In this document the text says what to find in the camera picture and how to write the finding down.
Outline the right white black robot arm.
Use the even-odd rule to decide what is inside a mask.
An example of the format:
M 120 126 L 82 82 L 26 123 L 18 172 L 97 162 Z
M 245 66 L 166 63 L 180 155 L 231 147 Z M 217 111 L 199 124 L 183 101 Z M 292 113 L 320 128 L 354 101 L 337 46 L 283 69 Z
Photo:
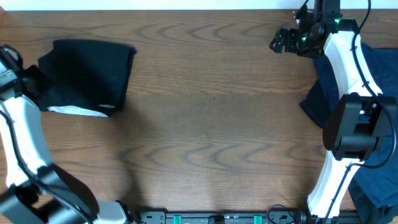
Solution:
M 338 89 L 338 103 L 323 127 L 325 163 L 315 188 L 307 198 L 313 223 L 334 223 L 349 183 L 360 168 L 378 169 L 365 162 L 378 151 L 389 131 L 396 132 L 394 97 L 386 96 L 364 58 L 360 30 L 355 19 L 329 12 L 294 12 L 296 29 L 280 29 L 270 43 L 276 53 L 288 52 L 301 57 L 324 55 L 331 64 Z

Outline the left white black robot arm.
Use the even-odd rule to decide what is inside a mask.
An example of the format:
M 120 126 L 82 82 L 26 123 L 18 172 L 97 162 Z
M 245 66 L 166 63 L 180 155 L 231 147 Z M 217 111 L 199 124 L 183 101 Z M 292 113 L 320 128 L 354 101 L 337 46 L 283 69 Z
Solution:
M 1 46 L 1 138 L 7 190 L 1 214 L 13 223 L 135 223 L 120 201 L 98 201 L 83 182 L 55 164 L 40 110 L 18 51 Z

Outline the black shorts garment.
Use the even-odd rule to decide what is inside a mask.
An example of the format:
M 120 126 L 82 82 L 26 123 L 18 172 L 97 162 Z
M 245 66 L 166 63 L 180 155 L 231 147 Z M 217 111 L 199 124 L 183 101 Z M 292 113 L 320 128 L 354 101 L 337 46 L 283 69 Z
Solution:
M 99 40 L 61 39 L 38 59 L 49 84 L 37 99 L 43 112 L 110 117 L 124 108 L 136 49 Z

